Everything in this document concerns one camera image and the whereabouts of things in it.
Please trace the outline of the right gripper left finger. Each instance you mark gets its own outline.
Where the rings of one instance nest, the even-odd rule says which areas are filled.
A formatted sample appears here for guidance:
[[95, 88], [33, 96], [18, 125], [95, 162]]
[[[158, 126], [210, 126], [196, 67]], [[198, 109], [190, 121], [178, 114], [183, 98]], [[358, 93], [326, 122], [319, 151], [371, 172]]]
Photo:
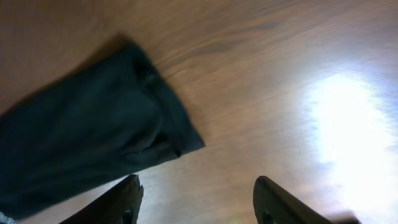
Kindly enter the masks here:
[[144, 195], [138, 175], [129, 175], [60, 224], [136, 224]]

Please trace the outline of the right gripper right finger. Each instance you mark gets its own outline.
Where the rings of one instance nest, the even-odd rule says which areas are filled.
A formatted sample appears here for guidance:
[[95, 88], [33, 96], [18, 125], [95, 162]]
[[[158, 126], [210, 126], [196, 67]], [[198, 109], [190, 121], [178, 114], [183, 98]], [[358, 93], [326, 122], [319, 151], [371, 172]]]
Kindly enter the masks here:
[[258, 224], [359, 224], [353, 216], [329, 219], [312, 210], [267, 176], [259, 176], [253, 189]]

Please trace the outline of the black t-shirt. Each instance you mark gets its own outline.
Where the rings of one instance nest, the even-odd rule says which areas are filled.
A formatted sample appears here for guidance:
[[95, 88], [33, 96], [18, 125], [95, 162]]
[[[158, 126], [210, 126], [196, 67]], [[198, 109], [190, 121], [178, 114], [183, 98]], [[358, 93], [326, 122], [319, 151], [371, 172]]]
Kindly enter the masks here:
[[25, 219], [203, 146], [177, 95], [128, 43], [1, 116], [1, 218]]

